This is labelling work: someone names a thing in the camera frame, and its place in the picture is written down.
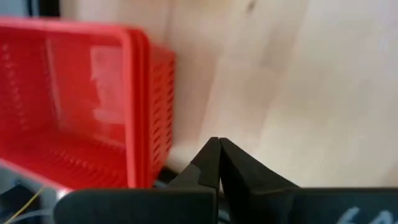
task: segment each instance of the light wood panel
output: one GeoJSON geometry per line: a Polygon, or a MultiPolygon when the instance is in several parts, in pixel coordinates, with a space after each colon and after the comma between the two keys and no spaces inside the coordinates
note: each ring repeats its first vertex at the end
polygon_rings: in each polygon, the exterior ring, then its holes
{"type": "Polygon", "coordinates": [[[178,55],[181,170],[226,136],[303,186],[397,185],[393,0],[64,0],[69,19],[142,26],[178,55]]]}

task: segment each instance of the cable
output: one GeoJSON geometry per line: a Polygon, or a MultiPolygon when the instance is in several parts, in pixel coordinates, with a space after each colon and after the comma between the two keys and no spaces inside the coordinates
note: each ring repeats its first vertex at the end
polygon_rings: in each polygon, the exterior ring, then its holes
{"type": "Polygon", "coordinates": [[[8,219],[4,224],[10,224],[19,214],[21,214],[36,198],[39,196],[45,188],[42,187],[40,190],[36,192],[35,195],[18,211],[16,212],[10,219],[8,219]]]}
{"type": "Polygon", "coordinates": [[[10,223],[18,222],[21,220],[24,220],[26,218],[32,218],[32,217],[37,217],[37,216],[51,216],[52,212],[50,209],[40,209],[36,210],[34,212],[27,212],[22,215],[18,215],[15,217],[15,219],[11,220],[10,223]]]}

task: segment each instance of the red plastic basket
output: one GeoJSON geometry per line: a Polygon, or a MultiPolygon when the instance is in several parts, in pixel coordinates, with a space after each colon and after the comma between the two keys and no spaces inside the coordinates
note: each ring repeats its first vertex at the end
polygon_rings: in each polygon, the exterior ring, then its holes
{"type": "Polygon", "coordinates": [[[138,29],[0,19],[0,159],[67,189],[150,187],[172,140],[174,55],[138,29]]]}

